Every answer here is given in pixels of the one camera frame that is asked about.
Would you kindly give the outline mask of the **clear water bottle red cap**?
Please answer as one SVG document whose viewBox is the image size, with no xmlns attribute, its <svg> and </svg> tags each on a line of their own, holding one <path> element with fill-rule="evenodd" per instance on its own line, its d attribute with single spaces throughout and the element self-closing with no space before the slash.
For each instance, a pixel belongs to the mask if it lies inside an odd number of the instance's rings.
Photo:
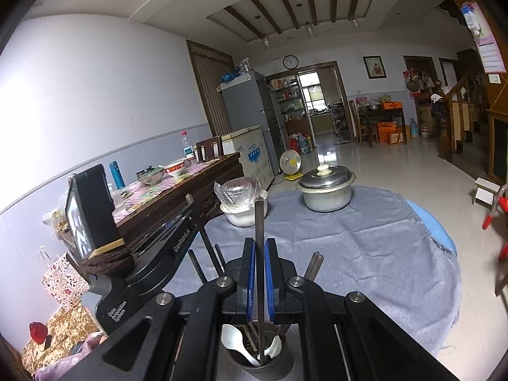
<svg viewBox="0 0 508 381">
<path fill-rule="evenodd" d="M 192 147 L 192 144 L 188 140 L 188 132 L 187 131 L 181 132 L 181 136 L 182 136 L 184 156 L 187 160 L 192 162 L 196 159 L 196 156 L 194 153 L 194 148 Z"/>
</svg>

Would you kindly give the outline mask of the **blue round table cover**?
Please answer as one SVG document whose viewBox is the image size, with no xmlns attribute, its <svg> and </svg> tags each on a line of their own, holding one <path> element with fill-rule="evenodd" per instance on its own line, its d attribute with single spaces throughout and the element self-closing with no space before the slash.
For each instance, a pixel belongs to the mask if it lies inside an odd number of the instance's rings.
<svg viewBox="0 0 508 381">
<path fill-rule="evenodd" d="M 413 211 L 415 211 L 415 213 L 420 217 L 424 226 L 430 232 L 433 241 L 438 246 L 446 250 L 448 253 L 457 257 L 458 253 L 456 249 L 456 244 L 451 239 L 448 232 L 446 232 L 444 227 L 438 222 L 438 220 L 431 213 L 429 213 L 429 211 L 426 211 L 426 209 L 423 209 L 421 206 L 417 205 L 411 200 L 407 200 L 406 202 L 408 205 L 411 206 Z"/>
</svg>

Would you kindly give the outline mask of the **red child chair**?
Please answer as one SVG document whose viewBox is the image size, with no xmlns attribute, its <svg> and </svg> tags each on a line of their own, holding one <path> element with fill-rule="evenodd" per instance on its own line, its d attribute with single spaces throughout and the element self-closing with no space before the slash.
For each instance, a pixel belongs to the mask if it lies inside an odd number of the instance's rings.
<svg viewBox="0 0 508 381">
<path fill-rule="evenodd" d="M 498 262 L 507 260 L 507 185 L 499 188 L 492 199 L 491 209 L 486 215 L 482 224 L 483 231 L 494 222 L 492 229 L 496 231 L 503 239 L 503 245 L 498 253 Z"/>
</svg>

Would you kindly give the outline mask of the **white chest freezer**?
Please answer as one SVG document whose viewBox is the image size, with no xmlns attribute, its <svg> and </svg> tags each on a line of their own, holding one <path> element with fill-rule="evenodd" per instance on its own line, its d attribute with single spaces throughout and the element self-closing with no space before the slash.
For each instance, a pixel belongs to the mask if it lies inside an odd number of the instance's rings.
<svg viewBox="0 0 508 381">
<path fill-rule="evenodd" d="M 275 176 L 260 126 L 242 128 L 221 136 L 224 153 L 237 152 L 244 176 L 256 179 L 267 190 Z"/>
</svg>

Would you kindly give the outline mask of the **white step stool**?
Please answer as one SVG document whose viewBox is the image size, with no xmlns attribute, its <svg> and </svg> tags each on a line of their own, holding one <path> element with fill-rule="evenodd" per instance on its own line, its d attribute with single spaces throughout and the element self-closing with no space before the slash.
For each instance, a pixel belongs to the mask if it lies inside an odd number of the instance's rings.
<svg viewBox="0 0 508 381">
<path fill-rule="evenodd" d="M 500 189 L 500 185 L 490 182 L 487 179 L 478 177 L 475 182 L 475 192 L 473 203 L 484 203 L 492 205 L 494 198 L 497 196 Z"/>
</svg>

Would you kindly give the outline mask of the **dark chopstick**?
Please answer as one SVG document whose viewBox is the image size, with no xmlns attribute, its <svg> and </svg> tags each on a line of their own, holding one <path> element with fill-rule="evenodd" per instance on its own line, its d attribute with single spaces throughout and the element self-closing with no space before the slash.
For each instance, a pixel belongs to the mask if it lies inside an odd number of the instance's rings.
<svg viewBox="0 0 508 381">
<path fill-rule="evenodd" d="M 257 290 L 257 328 L 259 340 L 259 362 L 264 365 L 264 199 L 255 201 L 255 243 L 256 243 L 256 290 Z"/>
<path fill-rule="evenodd" d="M 194 270 L 196 271 L 201 283 L 206 284 L 208 282 L 207 277 L 206 277 L 205 273 L 203 272 L 202 267 L 196 258 L 195 252 L 193 250 L 189 250 L 188 255 L 190 258 L 190 262 L 192 263 Z"/>
<path fill-rule="evenodd" d="M 324 256 L 318 251 L 314 252 L 307 265 L 304 278 L 307 280 L 315 281 L 323 262 Z"/>
</svg>

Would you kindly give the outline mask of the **grey felt table cloth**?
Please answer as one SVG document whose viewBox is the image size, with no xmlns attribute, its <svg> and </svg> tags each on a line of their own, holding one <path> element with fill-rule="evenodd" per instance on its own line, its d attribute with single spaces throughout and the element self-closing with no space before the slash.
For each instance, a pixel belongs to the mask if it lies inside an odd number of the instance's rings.
<svg viewBox="0 0 508 381">
<path fill-rule="evenodd" d="M 265 237 L 276 240 L 278 255 L 294 262 L 297 274 L 320 252 L 324 263 L 315 282 L 324 291 L 362 292 L 431 354 L 426 364 L 436 364 L 424 375 L 406 375 L 397 368 L 402 353 L 384 347 L 395 358 L 383 380 L 457 380 L 435 357 L 459 317 L 460 267 L 453 245 L 432 236 L 414 204 L 364 186 L 352 187 L 351 202 L 331 212 L 310 210 L 297 190 L 270 194 L 267 202 Z M 205 228 L 226 261 L 239 258 L 245 238 L 255 235 L 253 226 L 234 226 L 226 215 Z"/>
</svg>

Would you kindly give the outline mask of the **dark wooden sideboard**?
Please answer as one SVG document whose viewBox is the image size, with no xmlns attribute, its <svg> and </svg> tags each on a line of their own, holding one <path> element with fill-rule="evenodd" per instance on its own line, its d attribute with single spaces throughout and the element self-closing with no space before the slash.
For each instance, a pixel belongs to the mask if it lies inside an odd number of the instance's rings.
<svg viewBox="0 0 508 381">
<path fill-rule="evenodd" d="M 153 187 L 134 182 L 132 194 L 127 196 L 124 206 L 114 215 L 125 243 L 136 244 L 160 224 L 169 221 L 187 205 L 186 196 L 189 194 L 198 205 L 198 213 L 204 222 L 218 216 L 220 203 L 214 193 L 214 184 L 223 184 L 244 175 L 239 158 L 240 155 L 235 152 L 196 164 L 179 178 L 163 176 L 163 180 Z"/>
</svg>

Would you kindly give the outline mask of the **round wall clock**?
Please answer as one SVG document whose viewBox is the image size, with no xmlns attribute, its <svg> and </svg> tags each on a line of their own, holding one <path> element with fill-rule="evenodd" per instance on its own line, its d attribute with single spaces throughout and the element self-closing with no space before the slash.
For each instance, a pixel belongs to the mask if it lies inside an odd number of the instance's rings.
<svg viewBox="0 0 508 381">
<path fill-rule="evenodd" d="M 294 70 L 299 67 L 299 60 L 293 54 L 288 54 L 283 58 L 283 66 L 287 70 Z"/>
</svg>

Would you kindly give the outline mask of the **aluminium pot with lid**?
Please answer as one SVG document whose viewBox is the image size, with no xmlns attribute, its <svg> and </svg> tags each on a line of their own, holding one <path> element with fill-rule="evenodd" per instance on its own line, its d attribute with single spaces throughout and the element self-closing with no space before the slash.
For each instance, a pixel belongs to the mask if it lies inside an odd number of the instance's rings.
<svg viewBox="0 0 508 381">
<path fill-rule="evenodd" d="M 306 207 L 316 212 L 343 209 L 351 202 L 354 172 L 344 166 L 320 164 L 304 174 L 296 188 L 302 193 Z"/>
</svg>

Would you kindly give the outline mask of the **framed wall picture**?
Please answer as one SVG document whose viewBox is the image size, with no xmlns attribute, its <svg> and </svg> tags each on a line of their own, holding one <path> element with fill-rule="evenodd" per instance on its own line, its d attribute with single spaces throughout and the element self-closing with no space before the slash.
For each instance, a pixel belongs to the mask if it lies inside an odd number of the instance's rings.
<svg viewBox="0 0 508 381">
<path fill-rule="evenodd" d="M 387 77 L 381 56 L 365 56 L 363 57 L 363 63 L 365 64 L 369 79 Z"/>
</svg>

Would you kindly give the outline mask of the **phone on gripper mount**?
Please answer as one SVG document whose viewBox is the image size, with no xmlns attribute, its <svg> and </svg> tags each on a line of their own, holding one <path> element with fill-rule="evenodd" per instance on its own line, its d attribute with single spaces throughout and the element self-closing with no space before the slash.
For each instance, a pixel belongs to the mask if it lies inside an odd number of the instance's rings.
<svg viewBox="0 0 508 381">
<path fill-rule="evenodd" d="M 113 218 L 114 210 L 102 164 L 69 178 L 64 213 L 79 262 L 124 244 Z"/>
</svg>

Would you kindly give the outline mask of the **white plastic spoon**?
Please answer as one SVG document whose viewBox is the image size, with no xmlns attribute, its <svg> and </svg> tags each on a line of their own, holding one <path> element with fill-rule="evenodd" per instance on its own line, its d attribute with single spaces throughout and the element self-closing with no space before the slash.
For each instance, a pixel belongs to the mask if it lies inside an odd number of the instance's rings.
<svg viewBox="0 0 508 381">
<path fill-rule="evenodd" d="M 264 355 L 274 359 L 283 349 L 283 341 L 279 335 L 276 335 L 271 341 L 271 345 L 264 350 Z"/>
<path fill-rule="evenodd" d="M 259 361 L 245 348 L 241 331 L 233 325 L 224 324 L 222 326 L 220 340 L 226 349 L 240 353 L 253 367 L 260 366 Z"/>
</svg>

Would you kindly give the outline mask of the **teal thermos bottle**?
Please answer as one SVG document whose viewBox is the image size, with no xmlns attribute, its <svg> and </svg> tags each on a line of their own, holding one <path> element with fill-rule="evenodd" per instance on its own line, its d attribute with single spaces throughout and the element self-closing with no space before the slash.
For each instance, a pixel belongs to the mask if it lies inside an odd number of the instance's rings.
<svg viewBox="0 0 508 381">
<path fill-rule="evenodd" d="M 121 190 L 121 189 L 125 188 L 125 182 L 123 180 L 123 177 L 122 177 L 121 170 L 119 168 L 118 162 L 117 161 L 112 161 L 109 164 L 109 170 L 110 170 L 111 175 L 113 177 L 113 180 L 114 180 L 116 188 L 118 190 Z"/>
</svg>

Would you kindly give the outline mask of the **grey refrigerator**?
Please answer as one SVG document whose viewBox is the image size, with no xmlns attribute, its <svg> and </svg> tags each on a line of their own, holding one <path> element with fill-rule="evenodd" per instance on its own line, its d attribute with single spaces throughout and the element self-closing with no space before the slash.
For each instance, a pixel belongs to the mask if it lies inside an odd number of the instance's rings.
<svg viewBox="0 0 508 381">
<path fill-rule="evenodd" d="M 275 96 L 263 74 L 250 70 L 228 83 L 222 83 L 217 91 L 233 131 L 247 126 L 259 126 L 268 149 L 268 157 L 275 175 L 281 172 L 280 156 L 285 152 L 286 143 L 282 134 L 282 112 L 275 105 Z"/>
</svg>

